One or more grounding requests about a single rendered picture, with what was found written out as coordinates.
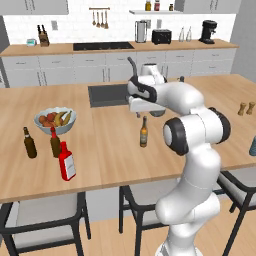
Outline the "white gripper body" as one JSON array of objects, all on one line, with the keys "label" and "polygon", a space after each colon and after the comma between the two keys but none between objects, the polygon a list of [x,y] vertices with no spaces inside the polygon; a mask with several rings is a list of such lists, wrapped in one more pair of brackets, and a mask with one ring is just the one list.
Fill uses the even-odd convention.
[{"label": "white gripper body", "polygon": [[148,102],[141,98],[129,97],[129,110],[131,112],[150,112],[150,111],[164,111],[165,107],[158,104]]}]

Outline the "amber glass bottle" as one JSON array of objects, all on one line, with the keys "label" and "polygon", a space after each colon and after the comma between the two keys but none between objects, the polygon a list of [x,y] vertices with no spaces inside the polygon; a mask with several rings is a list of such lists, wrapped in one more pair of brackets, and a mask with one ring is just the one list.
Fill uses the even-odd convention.
[{"label": "amber glass bottle", "polygon": [[147,129],[147,117],[143,117],[142,127],[140,129],[140,146],[146,147],[148,139],[148,129]]}]

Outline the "grey lower cupboard run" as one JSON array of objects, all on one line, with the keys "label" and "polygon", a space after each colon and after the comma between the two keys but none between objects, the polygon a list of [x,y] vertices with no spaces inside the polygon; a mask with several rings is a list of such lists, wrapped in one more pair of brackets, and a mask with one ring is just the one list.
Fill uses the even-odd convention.
[{"label": "grey lower cupboard run", "polygon": [[165,78],[228,74],[235,53],[234,48],[219,48],[13,56],[2,61],[8,84],[14,88],[126,81],[132,76],[129,59],[138,70],[145,64],[155,64]]}]

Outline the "black toaster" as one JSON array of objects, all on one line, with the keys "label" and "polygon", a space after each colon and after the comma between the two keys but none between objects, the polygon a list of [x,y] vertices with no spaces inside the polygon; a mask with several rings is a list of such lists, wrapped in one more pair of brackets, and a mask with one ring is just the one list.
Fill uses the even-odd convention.
[{"label": "black toaster", "polygon": [[154,29],[152,31],[151,41],[155,44],[170,44],[172,32],[168,29]]}]

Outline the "black hob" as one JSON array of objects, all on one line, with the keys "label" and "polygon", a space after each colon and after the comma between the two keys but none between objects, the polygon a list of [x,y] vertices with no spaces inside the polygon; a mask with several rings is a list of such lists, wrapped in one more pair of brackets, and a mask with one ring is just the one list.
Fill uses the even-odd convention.
[{"label": "black hob", "polygon": [[134,49],[129,42],[74,43],[74,51]]}]

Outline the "pale blue fruit bowl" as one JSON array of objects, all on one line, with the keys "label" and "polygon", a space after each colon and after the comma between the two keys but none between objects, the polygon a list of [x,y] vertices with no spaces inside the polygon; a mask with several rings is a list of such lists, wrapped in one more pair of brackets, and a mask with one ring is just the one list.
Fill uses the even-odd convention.
[{"label": "pale blue fruit bowl", "polygon": [[41,129],[45,134],[50,135],[51,134],[50,128],[49,127],[44,127],[39,122],[39,118],[41,116],[47,116],[49,113],[52,113],[52,112],[56,112],[56,113],[64,112],[64,117],[66,117],[68,114],[70,114],[70,120],[68,121],[68,123],[66,125],[59,126],[59,127],[55,128],[57,135],[61,135],[61,134],[67,133],[72,128],[74,122],[76,121],[76,112],[73,109],[71,109],[71,108],[67,108],[67,107],[54,107],[54,108],[48,108],[46,110],[42,110],[38,114],[36,114],[35,117],[34,117],[35,125],[39,129]]}]

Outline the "yellow bananas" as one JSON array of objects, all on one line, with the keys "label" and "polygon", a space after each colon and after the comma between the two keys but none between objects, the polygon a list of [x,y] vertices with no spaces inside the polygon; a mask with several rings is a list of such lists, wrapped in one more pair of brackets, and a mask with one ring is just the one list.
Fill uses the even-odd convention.
[{"label": "yellow bananas", "polygon": [[71,118],[71,111],[57,113],[54,122],[57,127],[66,125]]}]

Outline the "red plastic bottle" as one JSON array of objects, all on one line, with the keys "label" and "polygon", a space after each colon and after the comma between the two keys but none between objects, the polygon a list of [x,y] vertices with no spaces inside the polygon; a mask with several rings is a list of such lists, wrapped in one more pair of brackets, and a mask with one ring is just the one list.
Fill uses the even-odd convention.
[{"label": "red plastic bottle", "polygon": [[65,141],[60,143],[59,165],[63,180],[69,181],[76,175],[73,155]]}]

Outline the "brown bottle with red cap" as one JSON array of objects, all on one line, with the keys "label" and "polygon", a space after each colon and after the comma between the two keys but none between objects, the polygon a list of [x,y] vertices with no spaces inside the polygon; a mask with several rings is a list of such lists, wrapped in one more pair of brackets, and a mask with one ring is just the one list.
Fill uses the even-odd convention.
[{"label": "brown bottle with red cap", "polygon": [[59,154],[60,154],[60,139],[56,135],[56,130],[55,130],[54,127],[51,127],[50,131],[51,131],[50,143],[51,143],[51,148],[52,148],[53,156],[55,158],[57,158],[59,156]]}]

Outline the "orange red fruit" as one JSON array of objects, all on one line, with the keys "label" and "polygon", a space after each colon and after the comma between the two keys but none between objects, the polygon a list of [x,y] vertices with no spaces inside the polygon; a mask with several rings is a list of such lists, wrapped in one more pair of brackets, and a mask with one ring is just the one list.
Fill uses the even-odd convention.
[{"label": "orange red fruit", "polygon": [[42,124],[43,127],[55,127],[56,115],[57,115],[56,112],[51,112],[51,113],[48,113],[47,115],[41,115],[39,117],[39,122]]}]

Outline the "dark brown glass bottle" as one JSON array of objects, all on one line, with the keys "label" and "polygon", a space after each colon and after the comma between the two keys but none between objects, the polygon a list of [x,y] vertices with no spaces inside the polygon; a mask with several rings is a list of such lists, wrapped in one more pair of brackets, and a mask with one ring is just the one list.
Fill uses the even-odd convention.
[{"label": "dark brown glass bottle", "polygon": [[30,136],[28,128],[24,127],[24,144],[29,158],[35,158],[37,156],[37,150],[33,138]]}]

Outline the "grey blue bottle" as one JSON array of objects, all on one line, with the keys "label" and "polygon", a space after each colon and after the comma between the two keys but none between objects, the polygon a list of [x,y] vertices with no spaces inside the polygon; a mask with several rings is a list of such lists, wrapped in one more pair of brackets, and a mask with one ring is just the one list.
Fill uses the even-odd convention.
[{"label": "grey blue bottle", "polygon": [[249,155],[256,156],[256,136],[252,140],[252,144],[249,149]]}]

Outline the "wooden knife block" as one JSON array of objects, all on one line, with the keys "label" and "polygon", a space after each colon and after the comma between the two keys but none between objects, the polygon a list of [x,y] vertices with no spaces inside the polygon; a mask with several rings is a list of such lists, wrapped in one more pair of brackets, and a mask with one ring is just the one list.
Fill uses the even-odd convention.
[{"label": "wooden knife block", "polygon": [[48,47],[50,45],[49,38],[47,35],[47,32],[45,31],[44,26],[37,26],[38,29],[38,35],[39,35],[39,41],[41,47]]}]

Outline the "black frame stool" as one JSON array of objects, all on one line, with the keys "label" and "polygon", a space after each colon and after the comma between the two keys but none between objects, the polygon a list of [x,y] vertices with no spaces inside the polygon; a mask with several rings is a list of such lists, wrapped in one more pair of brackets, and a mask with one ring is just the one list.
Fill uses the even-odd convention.
[{"label": "black frame stool", "polygon": [[77,256],[84,256],[81,218],[91,239],[85,192],[4,203],[0,235],[10,256],[69,244],[75,245]]},{"label": "black frame stool", "polygon": [[232,201],[229,209],[233,213],[239,210],[238,217],[222,256],[228,256],[241,223],[248,211],[256,210],[256,167],[221,171],[217,180],[220,186],[217,195],[226,194]]},{"label": "black frame stool", "polygon": [[142,232],[164,227],[155,213],[156,202],[176,187],[179,178],[119,187],[119,233],[124,212],[130,210],[136,225],[134,256],[140,256]]}]

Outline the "white wall shelf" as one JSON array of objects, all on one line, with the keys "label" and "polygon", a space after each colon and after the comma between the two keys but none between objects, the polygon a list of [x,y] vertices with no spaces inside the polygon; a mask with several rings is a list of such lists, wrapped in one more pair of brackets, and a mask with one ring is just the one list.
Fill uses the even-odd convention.
[{"label": "white wall shelf", "polygon": [[129,13],[133,15],[171,15],[171,14],[183,14],[180,11],[169,11],[169,10],[160,10],[160,11],[145,11],[145,10],[129,10]]}]

